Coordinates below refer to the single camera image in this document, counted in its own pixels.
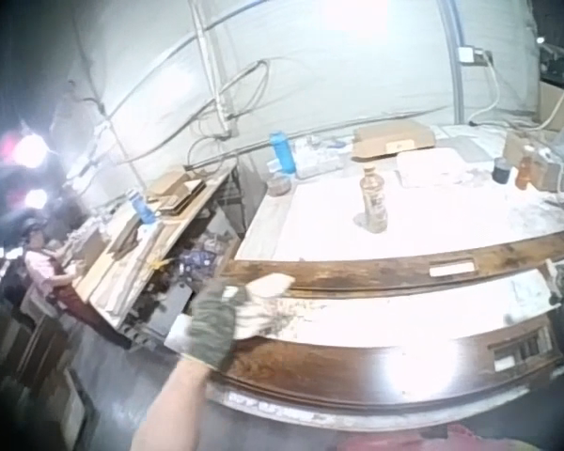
work table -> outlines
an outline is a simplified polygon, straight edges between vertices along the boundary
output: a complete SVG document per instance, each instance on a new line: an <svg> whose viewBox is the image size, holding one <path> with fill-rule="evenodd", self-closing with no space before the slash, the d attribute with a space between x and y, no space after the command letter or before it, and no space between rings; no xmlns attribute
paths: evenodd
<svg viewBox="0 0 564 451"><path fill-rule="evenodd" d="M82 300L90 303L115 329L120 329L160 262L234 169L233 165L222 168L206 181L205 188L179 214L164 216L158 223L147 227L147 236L122 258L115 259L107 245L84 277L74 283ZM157 209L158 202L150 206ZM116 211L108 227L121 229L134 215L132 206L125 203ZM125 283L126 276L132 273L135 274L132 281Z"/></svg>
<svg viewBox="0 0 564 451"><path fill-rule="evenodd" d="M327 261L406 257L473 249L564 230L564 210L547 204L554 194L517 190L491 180L505 131L467 126L434 128L438 148L454 148L465 161L463 178L439 186L403 188L397 158L376 163L385 180L389 228L371 235L353 219L363 211L361 164L309 180L295 180L290 193L265 196L235 259ZM550 292L539 272L466 287L375 299L279 300L287 320L272 340L341 348L407 346L415 337L453 339L503 329L547 312ZM559 368L553 374L564 371ZM211 398L233 409L279 421L349 430L397 430L458 421L522 396L525 385L476 401L427 412L362 414L297 407L261 399L214 383Z"/></svg>

concrete floor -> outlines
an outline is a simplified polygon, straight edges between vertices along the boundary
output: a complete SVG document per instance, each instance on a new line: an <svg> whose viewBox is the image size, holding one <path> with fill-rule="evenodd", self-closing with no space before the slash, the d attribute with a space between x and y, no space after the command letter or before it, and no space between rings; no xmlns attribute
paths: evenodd
<svg viewBox="0 0 564 451"><path fill-rule="evenodd" d="M72 369L95 411L82 434L80 448L128 450L134 431L176 357L147 350L126 352L86 326L70 323L66 328L75 349ZM546 450L561 448L564 377L528 397L462 423L482 437L518 439ZM198 449L333 450L347 437L345 433L277 423L209 403Z"/></svg>

blue water bottle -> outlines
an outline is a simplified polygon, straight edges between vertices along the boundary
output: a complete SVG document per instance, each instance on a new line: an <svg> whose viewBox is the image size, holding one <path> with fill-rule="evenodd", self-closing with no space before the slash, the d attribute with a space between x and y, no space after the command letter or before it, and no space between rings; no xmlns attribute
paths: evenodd
<svg viewBox="0 0 564 451"><path fill-rule="evenodd" d="M292 150L290 150L289 138L283 132L270 134L270 143L274 147L275 156L280 161L282 172L285 174L294 174L296 167L292 158Z"/></svg>
<svg viewBox="0 0 564 451"><path fill-rule="evenodd" d="M128 199L130 200L135 212L138 213L138 216L140 216L140 221L144 224L153 224L157 220L157 216L154 214L154 211L150 209L142 195L137 190L130 190L128 192Z"/></svg>

bottle with liquid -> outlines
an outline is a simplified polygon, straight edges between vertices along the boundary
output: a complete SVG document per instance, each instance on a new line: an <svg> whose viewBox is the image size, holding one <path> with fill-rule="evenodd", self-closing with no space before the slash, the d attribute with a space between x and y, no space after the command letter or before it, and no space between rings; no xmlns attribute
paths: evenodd
<svg viewBox="0 0 564 451"><path fill-rule="evenodd" d="M518 164L518 175L516 176L515 184L519 190L525 190L528 182L531 180L532 166L533 159L531 157L524 157L520 164Z"/></svg>
<svg viewBox="0 0 564 451"><path fill-rule="evenodd" d="M359 181L366 207L366 229L371 233L382 233L388 226L388 215L384 204L384 179L376 174L373 165L364 167L364 177Z"/></svg>
<svg viewBox="0 0 564 451"><path fill-rule="evenodd" d="M157 221L157 216L154 214L154 211L150 209L144 197L137 190L128 191L128 200L132 204L135 212L138 213L140 221L144 224L153 224Z"/></svg>
<svg viewBox="0 0 564 451"><path fill-rule="evenodd" d="M270 143L274 148L276 158L280 161L282 172L285 174L294 174L296 166L292 158L289 138L282 132L272 133L270 134Z"/></svg>

stained wood molding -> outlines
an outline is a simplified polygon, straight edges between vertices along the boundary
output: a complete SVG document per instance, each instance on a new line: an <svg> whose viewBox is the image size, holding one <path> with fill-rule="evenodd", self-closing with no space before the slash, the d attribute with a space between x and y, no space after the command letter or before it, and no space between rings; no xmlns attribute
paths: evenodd
<svg viewBox="0 0 564 451"><path fill-rule="evenodd" d="M419 348L338 348L266 338L238 342L224 382L293 403L347 409L433 404L549 370L561 353L547 315Z"/></svg>
<svg viewBox="0 0 564 451"><path fill-rule="evenodd" d="M465 251L354 261L230 260L222 275L249 283L272 272L294 277L299 298L364 298L453 288L564 259L561 232Z"/></svg>

